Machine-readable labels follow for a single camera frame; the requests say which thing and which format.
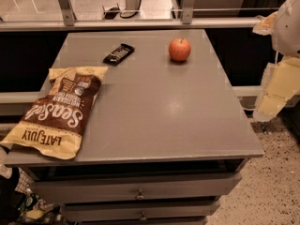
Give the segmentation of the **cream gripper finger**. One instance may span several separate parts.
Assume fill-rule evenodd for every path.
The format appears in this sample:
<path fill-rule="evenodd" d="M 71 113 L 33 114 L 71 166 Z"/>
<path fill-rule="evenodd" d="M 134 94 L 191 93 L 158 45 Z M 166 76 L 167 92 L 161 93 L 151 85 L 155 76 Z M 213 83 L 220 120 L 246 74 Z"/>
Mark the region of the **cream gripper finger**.
<path fill-rule="evenodd" d="M 253 117 L 268 122 L 300 91 L 300 59 L 289 57 L 277 64 L 269 63 L 262 75 L 261 88 Z"/>
<path fill-rule="evenodd" d="M 267 17 L 259 15 L 258 19 L 260 21 L 255 24 L 255 26 L 252 29 L 252 32 L 262 36 L 271 35 L 273 31 L 273 25 L 277 15 L 278 13 L 276 11 L 271 13 Z"/>

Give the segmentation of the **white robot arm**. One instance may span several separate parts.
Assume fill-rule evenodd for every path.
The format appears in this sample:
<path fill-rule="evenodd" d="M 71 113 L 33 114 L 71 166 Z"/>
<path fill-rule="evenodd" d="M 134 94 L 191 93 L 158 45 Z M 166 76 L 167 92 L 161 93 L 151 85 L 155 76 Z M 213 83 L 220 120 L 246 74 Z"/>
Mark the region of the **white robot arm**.
<path fill-rule="evenodd" d="M 271 35 L 273 50 L 283 55 L 280 61 L 267 64 L 255 101 L 254 119 L 268 122 L 300 91 L 300 0 L 286 0 L 277 12 L 257 23 L 253 32 Z"/>

